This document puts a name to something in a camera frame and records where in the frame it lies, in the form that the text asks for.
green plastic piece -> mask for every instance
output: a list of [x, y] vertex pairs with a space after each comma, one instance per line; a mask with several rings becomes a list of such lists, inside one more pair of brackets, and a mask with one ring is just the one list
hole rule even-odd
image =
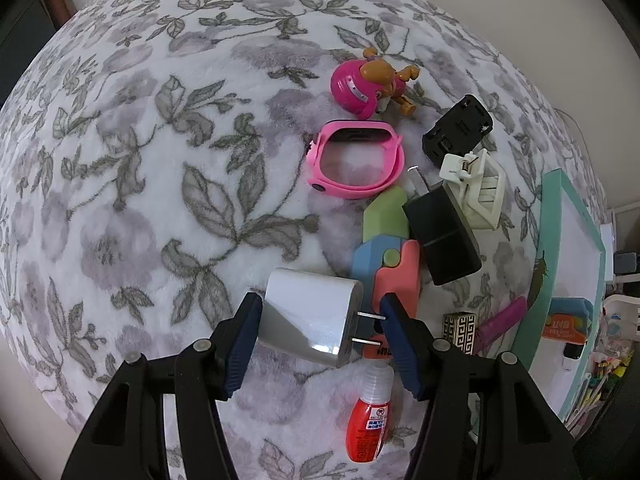
[[382, 262], [385, 267], [397, 267], [400, 264], [400, 251], [397, 249], [387, 249], [382, 255]]
[[391, 186], [380, 193], [364, 210], [362, 241], [366, 242], [377, 235], [408, 239], [409, 222], [402, 211], [402, 204], [406, 201], [406, 192], [398, 186]]

floral blanket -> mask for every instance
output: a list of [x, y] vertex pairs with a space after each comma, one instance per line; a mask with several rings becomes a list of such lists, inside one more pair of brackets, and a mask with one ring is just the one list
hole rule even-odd
[[[418, 312], [436, 334], [446, 312], [481, 322], [527, 293], [542, 174], [563, 168], [603, 219], [602, 187], [549, 102], [425, 0], [94, 0], [0, 112], [0, 328], [73, 428], [127, 351], [157, 358], [209, 336], [273, 268], [348, 273], [367, 202], [312, 190], [303, 158], [325, 122], [350, 116], [330, 74], [372, 45], [421, 68], [407, 92], [415, 116], [385, 115], [407, 165], [436, 178], [421, 135], [472, 93], [494, 117], [482, 145], [509, 176], [498, 230], [476, 232], [482, 269], [445, 286], [423, 272]], [[257, 345], [241, 390], [219, 403], [239, 477], [401, 477], [424, 406], [400, 384], [381, 457], [346, 458], [363, 369]], [[175, 414], [167, 421], [177, 480]]]

red bottle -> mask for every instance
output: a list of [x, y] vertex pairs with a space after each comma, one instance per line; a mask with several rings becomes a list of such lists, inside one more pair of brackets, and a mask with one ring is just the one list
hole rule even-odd
[[367, 370], [347, 425], [347, 455], [354, 462], [371, 462], [382, 449], [393, 383], [394, 371], [386, 362], [376, 361]]

white bottle cap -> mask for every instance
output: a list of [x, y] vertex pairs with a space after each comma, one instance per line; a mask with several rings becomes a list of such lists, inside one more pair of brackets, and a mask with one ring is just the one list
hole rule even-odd
[[386, 404], [391, 399], [394, 370], [385, 361], [373, 362], [362, 379], [360, 399], [367, 404]]

white plastic mechanism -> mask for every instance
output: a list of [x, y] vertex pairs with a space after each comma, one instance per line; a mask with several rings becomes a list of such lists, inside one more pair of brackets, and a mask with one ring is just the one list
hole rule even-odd
[[506, 174], [486, 149], [476, 155], [447, 153], [440, 168], [440, 178], [447, 181], [458, 200], [469, 227], [497, 229]]

